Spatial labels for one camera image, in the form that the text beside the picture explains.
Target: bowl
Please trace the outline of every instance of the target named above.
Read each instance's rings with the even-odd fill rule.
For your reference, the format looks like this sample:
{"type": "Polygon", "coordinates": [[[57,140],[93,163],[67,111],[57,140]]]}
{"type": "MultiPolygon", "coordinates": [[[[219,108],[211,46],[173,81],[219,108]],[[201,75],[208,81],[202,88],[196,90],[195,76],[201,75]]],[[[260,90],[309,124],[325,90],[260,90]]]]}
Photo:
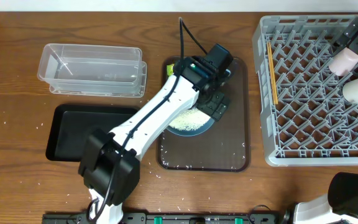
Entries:
{"type": "Polygon", "coordinates": [[[192,131],[185,131],[185,130],[178,130],[176,128],[173,128],[168,125],[167,130],[170,131],[173,134],[184,136],[184,137],[190,137],[190,136],[196,136],[201,133],[204,133],[206,130],[208,130],[213,124],[215,123],[214,119],[210,118],[204,125],[202,125],[197,130],[192,131]]]}

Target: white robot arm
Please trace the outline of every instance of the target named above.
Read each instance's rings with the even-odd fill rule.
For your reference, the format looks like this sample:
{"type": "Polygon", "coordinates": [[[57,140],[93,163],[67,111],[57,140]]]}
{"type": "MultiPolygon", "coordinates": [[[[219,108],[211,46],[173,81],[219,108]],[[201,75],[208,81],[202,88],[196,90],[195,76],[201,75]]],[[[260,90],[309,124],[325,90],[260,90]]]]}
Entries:
{"type": "Polygon", "coordinates": [[[88,219],[117,224],[122,202],[140,178],[140,160],[161,132],[183,111],[196,106],[218,121],[229,100],[218,88],[231,77],[231,54],[216,44],[205,57],[187,57],[173,67],[175,74],[133,117],[108,134],[96,130],[88,138],[78,173],[91,192],[88,219]]]}
{"type": "MultiPolygon", "coordinates": [[[[163,88],[133,117],[125,123],[111,130],[112,133],[117,133],[114,140],[122,145],[132,128],[147,114],[160,103],[163,98],[172,89],[176,76],[172,75],[163,88]]],[[[178,85],[175,92],[169,98],[169,101],[164,103],[156,112],[154,112],[149,119],[147,119],[142,126],[134,133],[131,141],[128,142],[126,149],[134,149],[136,151],[136,158],[142,160],[143,155],[151,145],[151,143],[160,135],[160,133],[183,111],[190,109],[198,99],[198,91],[193,89],[193,84],[186,78],[179,77],[178,85]]],[[[92,200],[98,200],[98,210],[101,209],[101,204],[104,197],[101,196],[95,189],[89,190],[92,195],[92,200]]],[[[96,215],[95,206],[91,209],[91,218],[96,215]]],[[[105,206],[102,215],[98,218],[97,224],[117,224],[121,221],[123,216],[122,204],[117,206],[105,206]]]]}

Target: wood grain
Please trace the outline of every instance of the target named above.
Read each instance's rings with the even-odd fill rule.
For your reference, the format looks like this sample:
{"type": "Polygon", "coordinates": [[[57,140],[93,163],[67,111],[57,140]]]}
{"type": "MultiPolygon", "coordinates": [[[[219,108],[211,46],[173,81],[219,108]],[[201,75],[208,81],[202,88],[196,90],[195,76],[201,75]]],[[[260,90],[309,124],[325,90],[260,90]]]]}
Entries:
{"type": "MultiPolygon", "coordinates": [[[[40,223],[45,212],[77,212],[88,206],[78,164],[45,157],[54,109],[68,102],[143,106],[161,87],[163,61],[180,53],[179,16],[206,49],[220,43],[248,65],[251,165],[238,174],[164,170],[157,164],[157,146],[152,144],[142,161],[140,183],[124,204],[126,210],[245,213],[258,204],[279,210],[325,194],[340,171],[358,172],[358,167],[270,167],[265,162],[251,42],[264,15],[0,12],[0,223],[40,223]],[[141,48],[149,67],[145,96],[51,94],[48,85],[37,79],[42,49],[48,43],[141,48]]],[[[188,36],[185,53],[201,54],[188,36]]]]}

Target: rice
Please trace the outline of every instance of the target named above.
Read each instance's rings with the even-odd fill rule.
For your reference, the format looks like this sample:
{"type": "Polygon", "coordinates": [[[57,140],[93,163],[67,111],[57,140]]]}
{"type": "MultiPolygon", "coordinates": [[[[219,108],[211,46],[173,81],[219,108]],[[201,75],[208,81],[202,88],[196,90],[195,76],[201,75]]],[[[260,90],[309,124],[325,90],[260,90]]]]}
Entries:
{"type": "Polygon", "coordinates": [[[195,131],[208,122],[210,117],[197,108],[188,109],[176,117],[169,126],[179,131],[195,131]]]}

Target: dish rack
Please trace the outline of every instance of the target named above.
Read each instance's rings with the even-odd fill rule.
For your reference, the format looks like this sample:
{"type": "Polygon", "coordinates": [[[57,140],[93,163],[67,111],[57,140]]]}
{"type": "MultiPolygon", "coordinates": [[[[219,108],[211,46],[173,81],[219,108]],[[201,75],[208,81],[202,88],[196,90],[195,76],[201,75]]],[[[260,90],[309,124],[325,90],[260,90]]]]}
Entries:
{"type": "Polygon", "coordinates": [[[358,165],[358,104],[342,95],[358,64],[339,77],[328,68],[331,42],[357,15],[265,16],[252,38],[259,78],[265,160],[271,166],[358,165]],[[272,100],[267,42],[278,104],[272,100]]]}

